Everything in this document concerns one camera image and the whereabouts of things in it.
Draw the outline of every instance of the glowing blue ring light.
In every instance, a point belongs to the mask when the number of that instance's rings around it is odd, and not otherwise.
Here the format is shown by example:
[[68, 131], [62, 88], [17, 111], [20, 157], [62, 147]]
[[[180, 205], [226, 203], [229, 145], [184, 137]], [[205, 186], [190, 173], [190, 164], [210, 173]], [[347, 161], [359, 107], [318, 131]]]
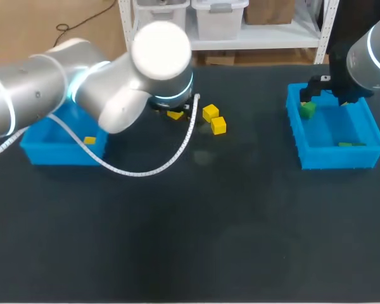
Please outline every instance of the glowing blue ring light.
[[88, 78], [88, 76], [90, 76], [94, 72], [98, 71], [101, 67], [109, 63], [110, 63], [109, 61], [102, 61], [102, 62], [96, 63], [95, 65], [91, 66], [87, 70], [78, 74], [69, 85], [68, 97], [71, 98], [74, 103], [76, 103], [76, 100], [75, 100], [76, 94], [80, 86], [83, 84], [83, 82]]
[[380, 69], [380, 62], [374, 56], [373, 50], [372, 50], [372, 46], [371, 46], [371, 43], [370, 43], [370, 39], [371, 39], [371, 36], [372, 36], [373, 29], [374, 29], [374, 27], [372, 27], [372, 29], [370, 30], [370, 32], [369, 32], [369, 34], [367, 36], [367, 49], [369, 50], [370, 58], [372, 58], [374, 64]]
[[7, 89], [3, 86], [3, 84], [0, 81], [0, 93], [3, 96], [4, 102], [7, 104], [8, 110], [10, 112], [10, 127], [6, 134], [6, 136], [12, 134], [15, 130], [15, 110], [13, 106], [13, 100], [11, 99], [11, 96]]
[[189, 84], [187, 85], [187, 87], [182, 92], [178, 93], [177, 95], [169, 96], [169, 97], [156, 96], [156, 95], [155, 95], [155, 97], [158, 98], [158, 99], [164, 99], [164, 100], [178, 98], [180, 95], [183, 95], [184, 93], [187, 92], [187, 90], [190, 88], [190, 86], [191, 86], [192, 83], [193, 83], [193, 74], [191, 74], [191, 78], [190, 78]]

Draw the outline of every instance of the yellow cube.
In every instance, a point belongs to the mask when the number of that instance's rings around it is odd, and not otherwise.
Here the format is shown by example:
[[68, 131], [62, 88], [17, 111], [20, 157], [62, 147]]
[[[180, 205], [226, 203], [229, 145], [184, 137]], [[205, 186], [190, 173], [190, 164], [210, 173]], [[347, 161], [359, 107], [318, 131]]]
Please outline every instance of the yellow cube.
[[171, 111], [167, 111], [167, 116], [169, 116], [170, 118], [173, 118], [174, 120], [178, 120], [181, 116], [183, 116], [184, 112], [171, 112]]
[[203, 118], [207, 122], [211, 122], [211, 119], [216, 118], [218, 116], [220, 116], [220, 111], [215, 105], [210, 104], [209, 106], [203, 108]]
[[96, 138], [91, 137], [91, 136], [86, 136], [83, 140], [84, 144], [95, 144], [96, 143]]
[[219, 135], [227, 132], [227, 124], [223, 117], [211, 119], [211, 129], [214, 135]]

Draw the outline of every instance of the white shelf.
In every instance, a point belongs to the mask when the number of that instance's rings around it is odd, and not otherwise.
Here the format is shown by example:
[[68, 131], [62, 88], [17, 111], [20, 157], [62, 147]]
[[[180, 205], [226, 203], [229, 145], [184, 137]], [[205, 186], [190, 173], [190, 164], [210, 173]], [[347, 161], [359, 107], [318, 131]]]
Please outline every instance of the white shelf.
[[320, 32], [313, 22], [306, 4], [296, 1], [296, 13], [290, 24], [247, 25], [243, 22], [237, 39], [225, 41], [201, 41], [198, 39], [196, 12], [187, 12], [186, 32], [195, 51], [220, 49], [281, 49], [317, 48]]
[[[324, 24], [320, 32], [315, 20], [324, 1]], [[125, 44], [129, 49], [136, 31], [138, 19], [131, 22], [131, 0], [118, 0]], [[187, 10], [186, 32], [191, 46], [196, 51], [225, 49], [284, 49], [317, 48], [315, 64], [322, 63], [326, 54], [329, 37], [333, 27], [339, 0], [296, 0], [296, 13], [291, 24], [247, 25], [242, 24], [241, 31], [234, 40], [201, 41], [195, 10]]]

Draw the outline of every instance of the cardboard box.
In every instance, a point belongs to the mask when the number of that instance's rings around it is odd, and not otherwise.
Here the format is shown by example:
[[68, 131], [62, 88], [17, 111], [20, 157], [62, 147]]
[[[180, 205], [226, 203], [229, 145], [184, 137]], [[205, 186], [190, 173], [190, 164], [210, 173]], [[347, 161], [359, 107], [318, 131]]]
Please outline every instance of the cardboard box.
[[250, 25], [291, 23], [295, 0], [249, 0], [245, 20]]
[[205, 56], [206, 65], [234, 65], [235, 51], [209, 51]]

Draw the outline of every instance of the wooden floor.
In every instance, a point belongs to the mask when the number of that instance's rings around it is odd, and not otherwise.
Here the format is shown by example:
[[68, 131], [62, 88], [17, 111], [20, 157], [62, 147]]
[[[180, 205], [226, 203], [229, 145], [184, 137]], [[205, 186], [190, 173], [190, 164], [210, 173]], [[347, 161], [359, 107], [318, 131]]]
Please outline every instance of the wooden floor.
[[[0, 0], [0, 65], [52, 47], [59, 23], [73, 26], [103, 10], [112, 0]], [[95, 43], [113, 60], [126, 52], [118, 5], [67, 33]], [[203, 56], [198, 64], [203, 64]], [[236, 53], [236, 65], [312, 64], [315, 50], [270, 49]]]

